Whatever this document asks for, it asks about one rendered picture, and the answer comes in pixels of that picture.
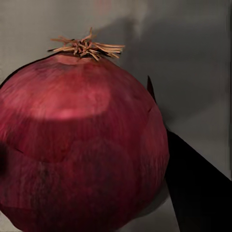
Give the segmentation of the vidalia onion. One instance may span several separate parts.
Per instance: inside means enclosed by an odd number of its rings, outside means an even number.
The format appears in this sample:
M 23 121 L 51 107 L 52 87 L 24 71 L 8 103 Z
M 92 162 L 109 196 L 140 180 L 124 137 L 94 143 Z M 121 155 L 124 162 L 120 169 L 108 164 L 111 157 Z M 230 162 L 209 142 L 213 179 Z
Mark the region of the vidalia onion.
M 0 211 L 24 232 L 115 232 L 165 177 L 169 131 L 150 77 L 146 89 L 108 60 L 126 45 L 91 42 L 98 32 L 48 38 L 64 47 L 0 85 Z

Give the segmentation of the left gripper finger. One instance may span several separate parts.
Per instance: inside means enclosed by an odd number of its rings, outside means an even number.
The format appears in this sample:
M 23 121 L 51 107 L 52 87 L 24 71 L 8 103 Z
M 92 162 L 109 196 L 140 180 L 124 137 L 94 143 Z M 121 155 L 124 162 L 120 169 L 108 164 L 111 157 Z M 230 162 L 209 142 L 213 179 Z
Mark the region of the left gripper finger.
M 180 232 L 232 232 L 232 181 L 169 131 L 165 179 Z

